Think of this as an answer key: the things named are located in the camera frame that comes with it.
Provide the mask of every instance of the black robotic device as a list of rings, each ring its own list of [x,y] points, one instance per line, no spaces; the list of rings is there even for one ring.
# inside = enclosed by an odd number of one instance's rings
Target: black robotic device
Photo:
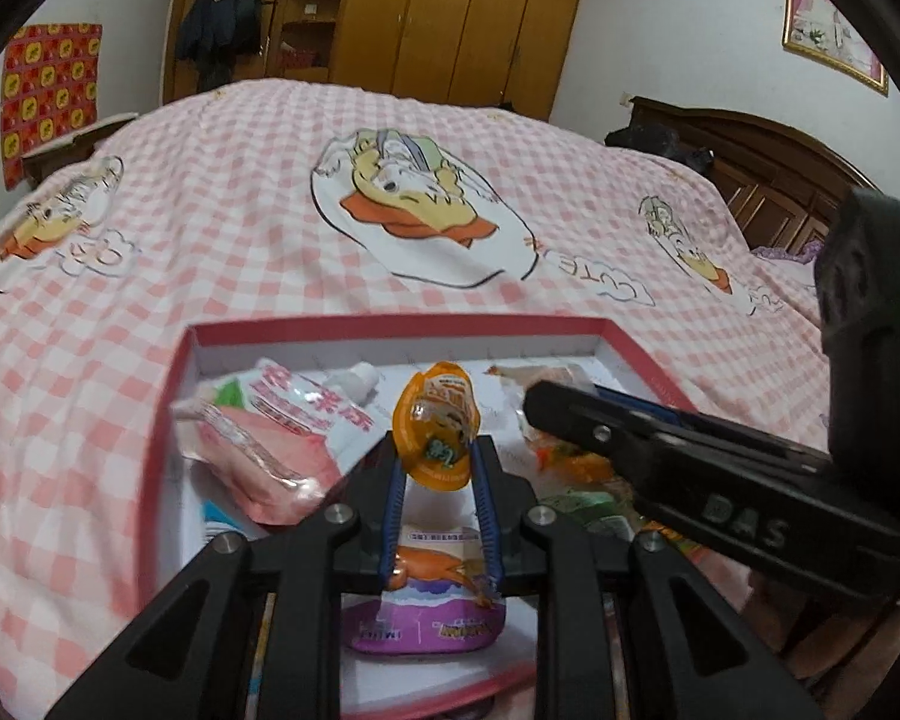
[[[649,517],[831,603],[890,605],[900,600],[900,202],[864,191],[847,199],[815,276],[832,367],[832,461],[623,394],[540,383],[524,410],[536,427],[612,458]],[[536,720],[616,717],[605,592],[634,720],[823,717],[660,533],[626,543],[584,531],[505,474],[489,437],[474,443],[472,469],[490,574],[501,594],[539,599]],[[387,437],[298,526],[254,543],[217,536],[48,720],[242,717],[274,592],[256,716],[337,718],[340,595],[386,586],[405,478]]]

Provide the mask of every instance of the orange snack package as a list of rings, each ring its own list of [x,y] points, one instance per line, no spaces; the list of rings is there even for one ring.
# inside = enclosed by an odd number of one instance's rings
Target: orange snack package
[[[480,430],[480,412],[466,371],[438,362],[416,374],[394,410],[394,443],[410,477],[448,493],[470,481],[470,442]]]

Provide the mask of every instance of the hanging clothes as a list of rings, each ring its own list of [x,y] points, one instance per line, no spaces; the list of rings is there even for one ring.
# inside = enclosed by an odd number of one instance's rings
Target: hanging clothes
[[[237,56],[260,52],[261,0],[195,0],[180,22],[177,59],[197,64],[197,91],[231,83]]]

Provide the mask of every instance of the gingham fabric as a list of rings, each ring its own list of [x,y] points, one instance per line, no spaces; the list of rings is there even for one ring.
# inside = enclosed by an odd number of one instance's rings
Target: gingham fabric
[[[490,182],[542,252],[622,269],[655,304],[600,296],[552,257],[524,280],[501,274],[470,290],[389,274],[311,196],[324,146],[363,128],[430,136]],[[701,410],[810,445],[826,438],[813,299],[749,254],[714,187],[681,166],[513,114],[280,80],[161,108],[99,153],[124,161],[108,225],[138,248],[130,273],[48,266],[0,295],[0,693],[21,720],[41,717],[138,610],[141,459],[188,325],[361,312],[612,317]],[[66,167],[31,199],[81,170]],[[769,287],[783,305],[744,316],[679,269],[638,213],[645,196],[678,211],[737,283]]]

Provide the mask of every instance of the purple snack package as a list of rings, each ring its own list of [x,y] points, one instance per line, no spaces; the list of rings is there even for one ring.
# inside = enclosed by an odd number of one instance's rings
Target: purple snack package
[[[404,526],[391,589],[350,596],[341,611],[343,642],[375,655],[461,653],[492,644],[506,604],[485,574],[480,533]]]

